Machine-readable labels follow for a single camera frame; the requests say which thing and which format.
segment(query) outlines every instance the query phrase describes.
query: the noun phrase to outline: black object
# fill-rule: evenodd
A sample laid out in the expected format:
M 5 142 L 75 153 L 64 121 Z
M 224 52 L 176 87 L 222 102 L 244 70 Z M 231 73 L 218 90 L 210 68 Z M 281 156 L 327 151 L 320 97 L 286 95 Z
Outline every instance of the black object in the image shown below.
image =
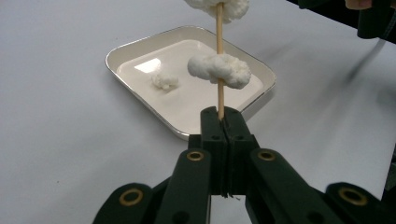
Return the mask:
M 339 0 L 288 1 L 298 4 L 300 8 L 309 8 L 323 16 L 357 28 L 360 38 L 380 37 L 396 43 L 394 34 L 389 36 L 386 32 L 394 11 L 390 7 L 390 0 L 373 0 L 372 8 L 360 11 L 346 9 L 345 2 Z
M 309 187 L 276 151 L 260 148 L 242 115 L 201 112 L 202 134 L 190 136 L 171 177 L 151 189 L 116 189 L 93 224 L 209 223 L 210 196 L 246 195 L 252 223 L 396 223 L 369 192 L 348 183 Z

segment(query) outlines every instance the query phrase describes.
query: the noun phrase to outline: brass screw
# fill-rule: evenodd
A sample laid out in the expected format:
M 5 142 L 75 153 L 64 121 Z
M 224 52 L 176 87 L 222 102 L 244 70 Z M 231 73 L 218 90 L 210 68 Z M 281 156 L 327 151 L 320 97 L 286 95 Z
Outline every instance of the brass screw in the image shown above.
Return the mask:
M 274 161 L 276 158 L 275 154 L 268 150 L 262 150 L 257 155 L 264 161 Z

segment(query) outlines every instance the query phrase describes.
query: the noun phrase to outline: white fluffy substance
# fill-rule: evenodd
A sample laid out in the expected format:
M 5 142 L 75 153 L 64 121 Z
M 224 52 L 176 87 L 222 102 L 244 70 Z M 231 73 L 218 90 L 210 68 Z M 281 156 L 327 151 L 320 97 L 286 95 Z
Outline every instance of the white fluffy substance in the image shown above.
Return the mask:
M 249 0 L 184 0 L 190 7 L 201 9 L 216 18 L 216 5 L 224 3 L 223 22 L 229 23 L 241 19 L 248 11 Z
M 248 64 L 229 54 L 195 55 L 189 59 L 187 69 L 193 77 L 218 83 L 222 78 L 225 85 L 241 90 L 250 81 Z
M 173 76 L 171 74 L 164 72 L 153 74 L 151 80 L 154 86 L 163 89 L 165 91 L 169 90 L 169 88 L 173 86 L 176 86 L 178 83 L 177 76 Z

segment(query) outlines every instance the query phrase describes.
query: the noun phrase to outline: brass rivet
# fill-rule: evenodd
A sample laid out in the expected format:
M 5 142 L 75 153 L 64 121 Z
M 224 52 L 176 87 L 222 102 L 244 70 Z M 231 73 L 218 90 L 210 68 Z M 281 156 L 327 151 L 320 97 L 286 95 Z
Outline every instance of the brass rivet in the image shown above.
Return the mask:
M 129 194 L 134 194 L 135 198 L 133 200 L 127 200 L 126 197 Z M 120 204 L 124 205 L 124 206 L 132 206 L 135 205 L 137 203 L 140 203 L 140 201 L 142 201 L 143 199 L 143 191 L 140 189 L 128 189 L 126 191 L 124 191 L 121 196 L 120 196 Z
M 187 154 L 187 159 L 190 161 L 201 161 L 204 159 L 204 153 L 199 151 L 192 151 Z
M 342 187 L 338 190 L 338 194 L 345 201 L 357 206 L 364 206 L 368 203 L 367 197 L 364 194 L 352 188 Z
M 276 156 L 274 153 L 267 151 L 267 150 L 263 150 L 260 151 L 259 154 L 257 154 L 258 157 L 264 161 L 274 161 Z

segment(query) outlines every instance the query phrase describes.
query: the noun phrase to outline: wooden skewer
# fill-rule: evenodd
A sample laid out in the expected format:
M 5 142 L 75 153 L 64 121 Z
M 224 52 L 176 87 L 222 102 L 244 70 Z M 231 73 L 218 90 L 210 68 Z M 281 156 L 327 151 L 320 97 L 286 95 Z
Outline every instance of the wooden skewer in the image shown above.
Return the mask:
M 223 53 L 222 46 L 222 17 L 223 17 L 223 7 L 224 3 L 218 3 L 216 6 L 217 16 L 216 16 L 216 37 L 217 37 L 217 53 Z M 219 120 L 224 118 L 224 80 L 222 78 L 218 79 L 218 110 L 219 110 Z

